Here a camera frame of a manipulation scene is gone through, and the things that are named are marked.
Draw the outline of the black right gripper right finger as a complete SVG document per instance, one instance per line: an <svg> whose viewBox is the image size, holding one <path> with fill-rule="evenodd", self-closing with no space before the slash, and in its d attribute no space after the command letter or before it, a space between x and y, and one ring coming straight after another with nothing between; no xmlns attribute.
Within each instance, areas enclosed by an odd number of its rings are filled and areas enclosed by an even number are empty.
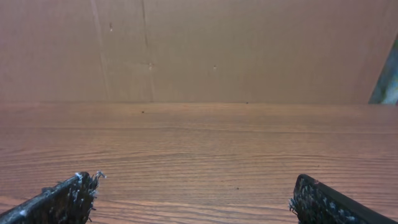
<svg viewBox="0 0 398 224"><path fill-rule="evenodd" d="M397 224L306 174L297 177L289 210L300 224Z"/></svg>

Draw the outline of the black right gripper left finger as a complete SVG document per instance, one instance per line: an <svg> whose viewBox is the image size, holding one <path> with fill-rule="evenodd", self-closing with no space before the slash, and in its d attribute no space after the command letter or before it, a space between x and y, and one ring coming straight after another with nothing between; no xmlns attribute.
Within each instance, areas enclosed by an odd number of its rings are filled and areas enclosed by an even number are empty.
<svg viewBox="0 0 398 224"><path fill-rule="evenodd" d="M85 224L95 209L97 188L103 172L77 172L71 178L1 214L1 224Z"/></svg>

